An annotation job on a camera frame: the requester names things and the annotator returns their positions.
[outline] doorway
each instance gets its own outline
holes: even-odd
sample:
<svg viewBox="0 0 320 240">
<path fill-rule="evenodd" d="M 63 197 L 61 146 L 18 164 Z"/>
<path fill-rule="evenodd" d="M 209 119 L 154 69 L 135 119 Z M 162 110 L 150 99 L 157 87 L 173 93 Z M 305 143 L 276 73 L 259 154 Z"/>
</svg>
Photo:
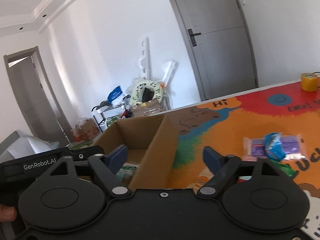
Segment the doorway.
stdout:
<svg viewBox="0 0 320 240">
<path fill-rule="evenodd" d="M 251 39 L 237 0 L 170 0 L 201 100 L 258 87 Z"/>
<path fill-rule="evenodd" d="M 33 135 L 59 142 L 61 147 L 68 145 L 71 127 L 52 92 L 38 48 L 5 55 L 4 60 L 13 93 Z"/>
</svg>

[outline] yellow tape roll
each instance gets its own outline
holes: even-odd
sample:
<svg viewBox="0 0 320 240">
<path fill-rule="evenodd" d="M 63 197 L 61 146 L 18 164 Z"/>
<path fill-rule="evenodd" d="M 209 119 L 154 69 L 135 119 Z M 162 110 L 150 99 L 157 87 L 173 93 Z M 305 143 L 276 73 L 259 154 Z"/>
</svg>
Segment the yellow tape roll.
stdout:
<svg viewBox="0 0 320 240">
<path fill-rule="evenodd" d="M 318 90 L 318 76 L 311 73 L 301 74 L 301 89 L 308 92 Z"/>
</svg>

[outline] table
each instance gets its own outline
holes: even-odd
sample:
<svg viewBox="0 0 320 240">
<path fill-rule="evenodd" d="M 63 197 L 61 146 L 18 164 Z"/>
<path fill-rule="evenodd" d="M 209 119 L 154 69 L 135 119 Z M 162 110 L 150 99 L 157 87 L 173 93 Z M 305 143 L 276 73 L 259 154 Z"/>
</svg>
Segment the table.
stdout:
<svg viewBox="0 0 320 240">
<path fill-rule="evenodd" d="M 179 144 L 168 187 L 186 188 L 206 173 L 202 149 L 222 155 L 244 155 L 243 139 L 272 132 L 301 134 L 307 159 L 288 162 L 294 181 L 309 196 L 311 211 L 305 230 L 320 236 L 320 93 L 301 90 L 293 81 L 258 88 L 167 113 L 179 131 Z"/>
</svg>

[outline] fingernail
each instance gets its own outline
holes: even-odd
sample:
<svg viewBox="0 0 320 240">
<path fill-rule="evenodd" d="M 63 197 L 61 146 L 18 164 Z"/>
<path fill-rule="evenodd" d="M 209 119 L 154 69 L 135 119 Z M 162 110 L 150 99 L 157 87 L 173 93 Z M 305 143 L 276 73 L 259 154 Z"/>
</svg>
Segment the fingernail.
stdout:
<svg viewBox="0 0 320 240">
<path fill-rule="evenodd" d="M 14 214 L 14 207 L 5 207 L 3 209 L 3 213 L 7 216 L 7 217 L 12 217 Z"/>
</svg>

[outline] door frame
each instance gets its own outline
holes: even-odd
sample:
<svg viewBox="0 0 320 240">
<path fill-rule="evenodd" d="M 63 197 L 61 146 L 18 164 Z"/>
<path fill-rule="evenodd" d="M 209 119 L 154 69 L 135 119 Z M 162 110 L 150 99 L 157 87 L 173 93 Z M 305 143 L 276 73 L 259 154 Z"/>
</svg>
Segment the door frame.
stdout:
<svg viewBox="0 0 320 240">
<path fill-rule="evenodd" d="M 48 76 L 45 72 L 44 65 L 40 56 L 39 48 L 38 46 L 31 48 L 31 49 L 26 49 L 23 51 L 19 51 L 10 55 L 4 55 L 4 63 L 6 66 L 7 74 L 9 77 L 10 85 L 12 86 L 12 75 L 9 72 L 9 63 L 25 58 L 25 57 L 31 57 L 33 64 L 35 65 L 36 68 L 36 74 L 39 78 L 39 82 L 42 85 L 42 88 L 44 90 L 44 93 L 49 101 L 49 104 L 53 110 L 53 113 L 56 117 L 56 120 L 58 122 L 58 125 L 61 128 L 61 131 L 64 133 L 66 136 L 67 140 L 69 143 L 74 142 L 74 138 L 71 134 L 71 126 L 64 115 L 60 104 L 58 103 L 58 100 L 53 92 L 52 86 L 49 82 Z M 37 137 L 36 132 L 34 131 L 31 122 L 29 121 L 28 117 L 26 116 L 25 112 L 22 111 L 22 115 L 24 119 L 26 120 L 31 132 L 33 133 L 34 136 Z"/>
<path fill-rule="evenodd" d="M 236 2 L 237 2 L 238 7 L 240 9 L 240 14 L 241 14 L 241 17 L 242 17 L 243 22 L 244 22 L 245 30 L 247 32 L 249 47 L 250 47 L 251 56 L 252 56 L 254 78 L 255 78 L 256 88 L 258 88 L 259 87 L 259 81 L 258 81 L 258 75 L 257 75 L 256 58 L 255 58 L 255 55 L 254 55 L 254 50 L 253 50 L 253 45 L 252 45 L 252 40 L 251 40 L 251 36 L 250 36 L 247 20 L 246 20 L 246 18 L 244 16 L 244 12 L 243 12 L 242 6 L 240 5 L 240 0 L 236 0 Z M 179 28 L 180 28 L 180 31 L 181 31 L 181 34 L 182 34 L 182 37 L 183 37 L 183 41 L 184 41 L 184 43 L 186 45 L 186 48 L 187 48 L 187 52 L 188 52 L 188 55 L 189 55 L 191 66 L 193 68 L 193 72 L 194 72 L 194 75 L 195 75 L 195 78 L 196 78 L 196 83 L 197 83 L 197 86 L 198 86 L 200 99 L 201 99 L 201 101 L 205 101 L 207 99 L 205 98 L 204 86 L 203 86 L 203 82 L 201 80 L 199 66 L 197 64 L 196 57 L 195 57 L 195 54 L 193 52 L 193 47 L 192 47 L 192 43 L 191 43 L 188 31 L 187 31 L 187 27 L 186 27 L 186 25 L 184 23 L 184 20 L 182 18 L 182 14 L 181 14 L 181 11 L 180 11 L 180 9 L 178 7 L 177 1 L 176 0 L 170 0 L 170 3 L 172 5 L 174 14 L 175 14 L 175 16 L 177 18 L 177 22 L 178 22 L 178 25 L 179 25 Z"/>
</svg>

